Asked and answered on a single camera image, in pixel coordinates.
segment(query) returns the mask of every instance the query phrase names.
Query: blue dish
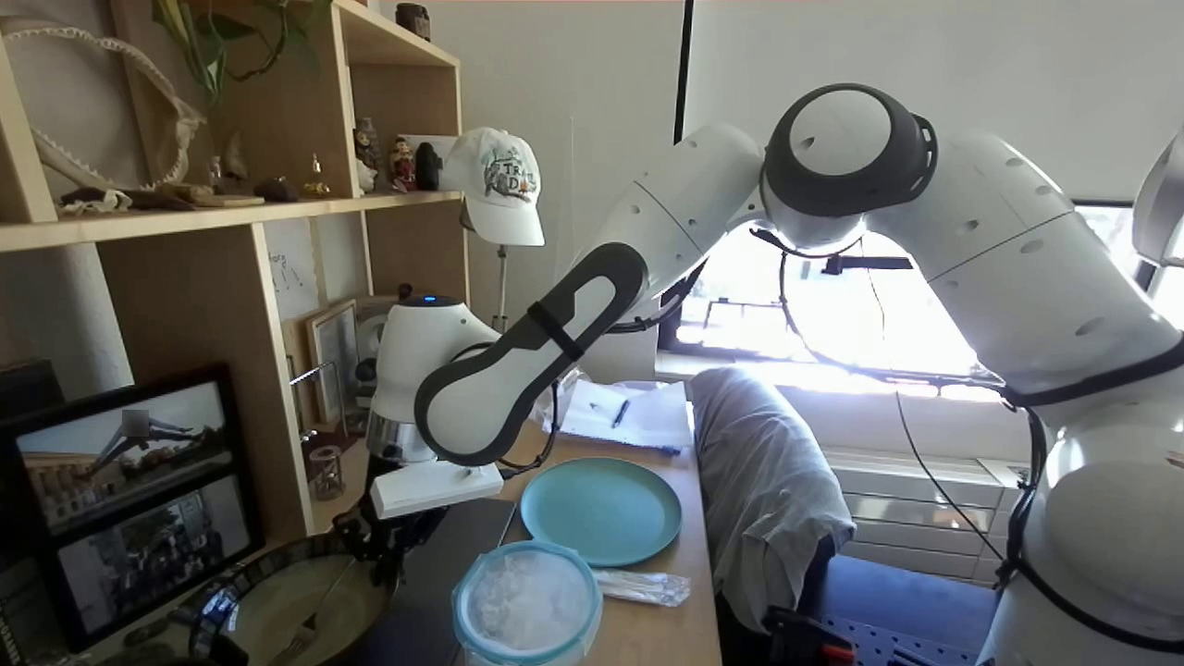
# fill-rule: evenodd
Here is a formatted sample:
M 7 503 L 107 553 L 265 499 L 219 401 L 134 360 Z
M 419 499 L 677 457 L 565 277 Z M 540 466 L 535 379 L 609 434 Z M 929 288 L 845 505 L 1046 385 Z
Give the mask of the blue dish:
M 679 532 L 677 491 L 623 457 L 578 457 L 540 469 L 520 491 L 533 538 L 573 547 L 589 565 L 633 565 Z

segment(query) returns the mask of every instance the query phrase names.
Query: white wall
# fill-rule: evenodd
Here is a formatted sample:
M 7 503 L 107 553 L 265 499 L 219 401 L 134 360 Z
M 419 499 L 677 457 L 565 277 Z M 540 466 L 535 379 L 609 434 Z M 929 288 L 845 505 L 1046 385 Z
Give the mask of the white wall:
M 713 0 L 697 114 L 766 139 L 808 88 L 864 81 L 1130 198 L 1184 125 L 1179 27 L 1179 0 Z
M 512 319 L 573 265 L 652 147 L 672 139 L 679 0 L 438 0 L 464 59 L 466 125 L 524 136 L 545 168 L 545 249 L 512 249 Z M 494 253 L 475 240 L 475 309 L 494 309 Z M 652 372 L 654 332 L 604 340 L 589 372 Z

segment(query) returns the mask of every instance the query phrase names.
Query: paper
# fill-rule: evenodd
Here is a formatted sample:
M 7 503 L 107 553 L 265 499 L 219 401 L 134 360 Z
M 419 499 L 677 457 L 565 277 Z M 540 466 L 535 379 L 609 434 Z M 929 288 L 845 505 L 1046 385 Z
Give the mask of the paper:
M 677 456 L 692 440 L 684 385 L 573 379 L 562 434 Z

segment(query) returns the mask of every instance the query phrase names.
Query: plastic container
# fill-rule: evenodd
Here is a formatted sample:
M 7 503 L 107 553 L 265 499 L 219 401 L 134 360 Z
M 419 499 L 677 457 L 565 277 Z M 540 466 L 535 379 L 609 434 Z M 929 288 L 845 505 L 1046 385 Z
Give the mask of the plastic container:
M 535 538 L 480 553 L 450 593 L 450 626 L 469 666 L 586 660 L 599 610 L 589 563 Z

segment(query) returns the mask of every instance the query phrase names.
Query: chair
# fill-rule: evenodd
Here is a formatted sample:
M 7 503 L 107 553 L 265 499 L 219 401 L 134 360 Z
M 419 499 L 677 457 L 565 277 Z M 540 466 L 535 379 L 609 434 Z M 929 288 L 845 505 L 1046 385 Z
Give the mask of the chair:
M 996 593 L 841 553 L 856 536 L 841 482 L 773 385 L 708 368 L 689 398 L 730 666 L 824 660 L 808 648 L 824 633 L 862 666 L 977 658 Z

